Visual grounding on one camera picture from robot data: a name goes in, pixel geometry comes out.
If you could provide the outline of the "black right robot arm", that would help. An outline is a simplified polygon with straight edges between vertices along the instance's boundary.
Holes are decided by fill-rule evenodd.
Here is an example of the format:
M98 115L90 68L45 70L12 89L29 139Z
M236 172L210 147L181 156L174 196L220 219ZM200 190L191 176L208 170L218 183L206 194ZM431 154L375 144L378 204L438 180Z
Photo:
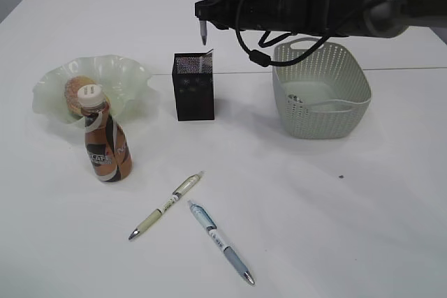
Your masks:
M446 0L386 0L352 18L371 0L204 0L195 15L218 29L323 36L393 38L410 26L445 27Z

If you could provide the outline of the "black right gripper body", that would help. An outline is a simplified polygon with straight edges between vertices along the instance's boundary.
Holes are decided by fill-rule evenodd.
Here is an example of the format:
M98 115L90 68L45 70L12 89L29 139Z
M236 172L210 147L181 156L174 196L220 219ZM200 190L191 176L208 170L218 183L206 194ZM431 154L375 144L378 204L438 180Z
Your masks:
M322 36L365 0L245 0L243 30L287 31Z

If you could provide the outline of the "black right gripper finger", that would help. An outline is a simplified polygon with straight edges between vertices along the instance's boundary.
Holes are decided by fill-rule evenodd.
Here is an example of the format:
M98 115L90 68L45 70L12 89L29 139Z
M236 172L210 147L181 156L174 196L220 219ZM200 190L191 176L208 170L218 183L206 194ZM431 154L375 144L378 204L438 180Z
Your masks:
M194 6L195 16L210 22L219 30L235 28L237 0L203 0Z

